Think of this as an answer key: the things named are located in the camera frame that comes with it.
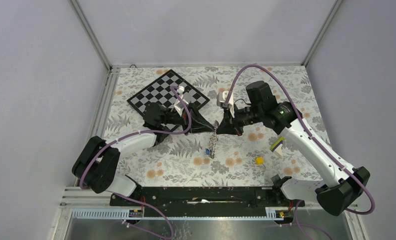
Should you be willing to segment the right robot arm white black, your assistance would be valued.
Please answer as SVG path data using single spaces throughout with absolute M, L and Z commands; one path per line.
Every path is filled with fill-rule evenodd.
M 321 181 L 284 177 L 273 181 L 274 203 L 285 206 L 291 200 L 318 203 L 327 213 L 339 216 L 363 193 L 370 178 L 365 167 L 355 168 L 335 153 L 328 144 L 317 140 L 299 111 L 290 102 L 278 103 L 270 86 L 257 81 L 246 86 L 250 105 L 237 108 L 228 91 L 220 92 L 217 105 L 224 110 L 218 135 L 243 134 L 243 127 L 263 123 L 292 144 L 311 163 Z

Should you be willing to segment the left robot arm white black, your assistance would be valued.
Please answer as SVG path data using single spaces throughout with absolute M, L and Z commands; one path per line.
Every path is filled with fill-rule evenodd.
M 72 173 L 80 179 L 81 187 L 96 194 L 104 191 L 121 194 L 128 205 L 136 205 L 141 199 L 140 190 L 136 189 L 138 184 L 116 172 L 120 159 L 162 143 L 172 133 L 166 125 L 182 126 L 184 135 L 214 131 L 194 103 L 176 109 L 152 102 L 146 106 L 143 120 L 143 129 L 110 143 L 99 136 L 88 140 L 72 167 Z

